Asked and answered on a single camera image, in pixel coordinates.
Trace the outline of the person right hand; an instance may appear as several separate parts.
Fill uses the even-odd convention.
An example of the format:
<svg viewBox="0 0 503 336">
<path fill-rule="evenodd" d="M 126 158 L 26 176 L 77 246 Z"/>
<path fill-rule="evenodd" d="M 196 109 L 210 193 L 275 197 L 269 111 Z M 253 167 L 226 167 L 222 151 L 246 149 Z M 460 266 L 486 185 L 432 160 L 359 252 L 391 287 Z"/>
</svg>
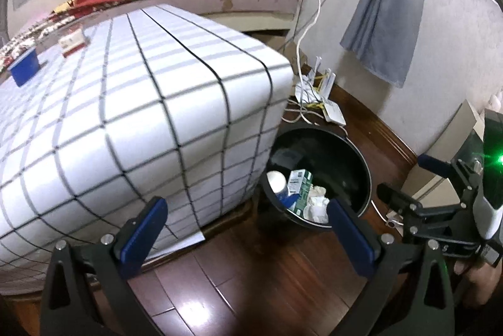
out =
<svg viewBox="0 0 503 336">
<path fill-rule="evenodd" d="M 460 299 L 469 305 L 485 305 L 500 282 L 502 261 L 493 267 L 484 260 L 476 263 L 458 260 L 454 264 L 454 273 L 461 278 L 457 290 Z"/>
</svg>

